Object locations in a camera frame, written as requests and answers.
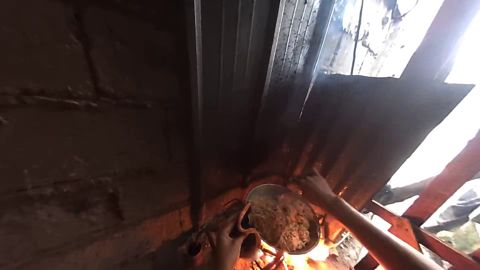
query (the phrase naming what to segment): flame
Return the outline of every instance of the flame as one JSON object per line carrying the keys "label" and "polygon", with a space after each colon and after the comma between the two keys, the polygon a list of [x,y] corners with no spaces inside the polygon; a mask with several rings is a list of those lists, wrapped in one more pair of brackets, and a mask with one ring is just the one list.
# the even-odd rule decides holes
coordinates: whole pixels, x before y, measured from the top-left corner
{"label": "flame", "polygon": [[[267,245],[267,243],[265,243],[263,240],[262,240],[262,246],[263,248],[276,253],[275,249]],[[328,246],[324,244],[323,240],[320,240],[317,247],[312,249],[307,254],[291,255],[291,254],[288,254],[287,252],[283,253],[283,256],[285,258],[284,262],[287,265],[293,266],[295,270],[315,269],[308,265],[307,260],[310,258],[314,261],[321,262],[321,261],[327,260],[328,255],[330,255],[330,252],[328,250]],[[274,257],[275,257],[274,255],[265,252],[265,259],[267,260],[267,262],[273,261]]]}

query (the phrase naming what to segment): finger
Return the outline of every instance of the finger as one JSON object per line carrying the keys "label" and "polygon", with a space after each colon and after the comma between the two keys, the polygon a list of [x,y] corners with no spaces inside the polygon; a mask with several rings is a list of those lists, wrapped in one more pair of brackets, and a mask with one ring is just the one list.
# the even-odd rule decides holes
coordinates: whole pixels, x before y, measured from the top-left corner
{"label": "finger", "polygon": [[223,226],[222,231],[221,231],[221,233],[223,235],[229,235],[230,234],[230,232],[233,230],[233,227],[237,224],[238,217],[239,217],[239,215],[235,214],[235,215],[232,215],[228,218],[228,220],[226,221],[226,224]]}
{"label": "finger", "polygon": [[245,238],[247,238],[248,235],[249,235],[249,233],[242,233],[242,234],[240,234],[238,237],[236,237],[236,238],[234,239],[235,243],[236,243],[236,244],[239,243],[239,244],[241,245],[241,243],[243,242],[243,240],[245,240]]}

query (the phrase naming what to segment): wooden beam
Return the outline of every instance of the wooden beam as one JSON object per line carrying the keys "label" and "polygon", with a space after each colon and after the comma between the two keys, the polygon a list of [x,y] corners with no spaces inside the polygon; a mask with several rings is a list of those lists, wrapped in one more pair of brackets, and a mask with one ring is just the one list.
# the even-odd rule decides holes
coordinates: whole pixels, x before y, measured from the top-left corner
{"label": "wooden beam", "polygon": [[421,226],[455,191],[480,171],[480,132],[433,179],[420,197],[405,211],[404,217]]}
{"label": "wooden beam", "polygon": [[445,0],[400,78],[444,81],[479,9],[480,0]]}
{"label": "wooden beam", "polygon": [[480,263],[480,248],[470,253],[470,257],[472,257],[477,263]]}
{"label": "wooden beam", "polygon": [[[395,222],[397,218],[400,218],[397,214],[386,209],[381,204],[372,201],[369,203],[366,208],[372,211],[375,215],[381,217],[388,223]],[[435,237],[433,234],[417,227],[412,226],[413,232],[416,236],[418,242],[425,247],[427,247],[432,252],[436,253],[438,256],[444,260],[450,262],[456,269],[478,269],[480,270],[480,264],[472,260],[468,255],[463,254],[459,250],[455,249],[451,245],[443,242],[442,240]],[[373,269],[373,268],[357,268],[355,269]]]}
{"label": "wooden beam", "polygon": [[472,260],[470,256],[463,254],[458,249],[438,239],[432,233],[429,233],[416,226],[413,227],[413,232],[415,233],[417,240],[422,245],[440,256],[442,259],[451,263],[455,269],[480,270],[480,264]]}

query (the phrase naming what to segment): person's wrist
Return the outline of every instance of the person's wrist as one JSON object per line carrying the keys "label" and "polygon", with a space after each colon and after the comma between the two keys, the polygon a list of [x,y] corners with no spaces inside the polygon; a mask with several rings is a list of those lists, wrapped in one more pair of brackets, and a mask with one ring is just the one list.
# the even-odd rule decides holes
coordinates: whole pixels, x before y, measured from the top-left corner
{"label": "person's wrist", "polygon": [[326,206],[332,206],[337,204],[340,201],[340,197],[338,197],[335,193],[327,194],[324,196],[324,204]]}

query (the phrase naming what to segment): wall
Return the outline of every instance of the wall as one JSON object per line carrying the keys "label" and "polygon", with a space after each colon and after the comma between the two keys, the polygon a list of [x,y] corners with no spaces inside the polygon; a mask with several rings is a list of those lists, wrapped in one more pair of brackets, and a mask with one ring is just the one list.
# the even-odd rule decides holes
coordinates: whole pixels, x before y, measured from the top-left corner
{"label": "wall", "polygon": [[0,268],[110,268],[189,228],[152,218],[189,197],[178,20],[171,1],[0,3]]}

